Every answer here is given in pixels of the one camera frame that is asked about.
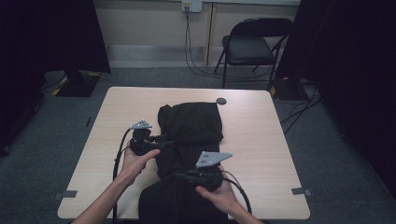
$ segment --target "hand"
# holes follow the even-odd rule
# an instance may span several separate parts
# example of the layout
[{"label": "hand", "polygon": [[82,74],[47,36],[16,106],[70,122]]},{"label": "hand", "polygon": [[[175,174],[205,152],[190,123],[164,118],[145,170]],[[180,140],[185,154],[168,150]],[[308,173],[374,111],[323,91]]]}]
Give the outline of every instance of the hand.
[{"label": "hand", "polygon": [[160,154],[159,149],[153,149],[143,156],[136,156],[129,148],[130,142],[128,142],[128,148],[124,150],[124,160],[120,175],[127,175],[129,179],[129,185],[134,183],[136,177],[142,173],[142,170],[146,168],[146,163]]},{"label": "hand", "polygon": [[[224,178],[228,178],[224,172],[222,172],[222,174]],[[207,189],[201,186],[198,186],[196,190],[201,194],[202,197],[212,202],[219,210],[228,214],[230,214],[233,208],[239,204],[235,194],[233,193],[230,182],[225,180],[223,180],[221,182],[221,186],[213,192],[209,192]]]}]

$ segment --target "electrical outlet box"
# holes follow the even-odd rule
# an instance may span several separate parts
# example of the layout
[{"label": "electrical outlet box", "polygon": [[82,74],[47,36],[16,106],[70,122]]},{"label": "electrical outlet box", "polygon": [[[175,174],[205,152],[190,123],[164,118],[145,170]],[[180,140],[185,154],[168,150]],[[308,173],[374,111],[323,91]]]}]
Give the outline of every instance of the electrical outlet box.
[{"label": "electrical outlet box", "polygon": [[202,1],[181,1],[181,11],[202,12]]}]

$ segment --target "person's right hand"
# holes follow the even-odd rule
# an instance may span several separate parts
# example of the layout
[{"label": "person's right hand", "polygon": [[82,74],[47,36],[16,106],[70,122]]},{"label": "person's right hand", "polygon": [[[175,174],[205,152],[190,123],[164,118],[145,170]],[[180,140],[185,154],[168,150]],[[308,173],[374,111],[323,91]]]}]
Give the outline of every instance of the person's right hand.
[{"label": "person's right hand", "polygon": [[[224,178],[228,178],[227,175],[222,172]],[[230,212],[239,205],[238,200],[233,193],[230,182],[223,180],[221,186],[213,192],[208,191],[204,187],[198,186],[196,190],[202,197],[212,202],[220,211],[230,214]]]}]

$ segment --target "chair seat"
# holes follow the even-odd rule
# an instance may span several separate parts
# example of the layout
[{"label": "chair seat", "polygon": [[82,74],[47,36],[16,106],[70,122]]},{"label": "chair seat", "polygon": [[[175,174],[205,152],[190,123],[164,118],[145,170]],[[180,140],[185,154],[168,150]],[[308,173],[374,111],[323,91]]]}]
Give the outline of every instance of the chair seat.
[{"label": "chair seat", "polygon": [[[223,46],[227,44],[228,38],[228,35],[223,37]],[[267,42],[261,37],[233,36],[228,52],[230,64],[266,65],[275,60]]]}]

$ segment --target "table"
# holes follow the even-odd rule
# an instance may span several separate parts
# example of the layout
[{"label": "table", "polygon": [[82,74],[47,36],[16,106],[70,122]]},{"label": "table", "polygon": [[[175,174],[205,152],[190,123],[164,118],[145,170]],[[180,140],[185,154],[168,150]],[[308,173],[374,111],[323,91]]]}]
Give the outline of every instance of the table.
[{"label": "table", "polygon": [[[233,153],[222,165],[241,183],[253,215],[262,219],[308,218],[305,196],[291,192],[301,184],[269,92],[134,87],[108,90],[67,188],[78,193],[75,198],[63,198],[58,216],[77,217],[110,184],[121,138],[130,125],[144,119],[153,126],[151,134],[157,135],[161,106],[216,102],[219,97],[227,100],[226,105],[218,105],[224,135],[220,151]],[[140,192],[159,180],[156,172],[155,160],[149,161],[121,196],[119,218],[138,218]],[[239,191],[234,191],[245,204]]]}]

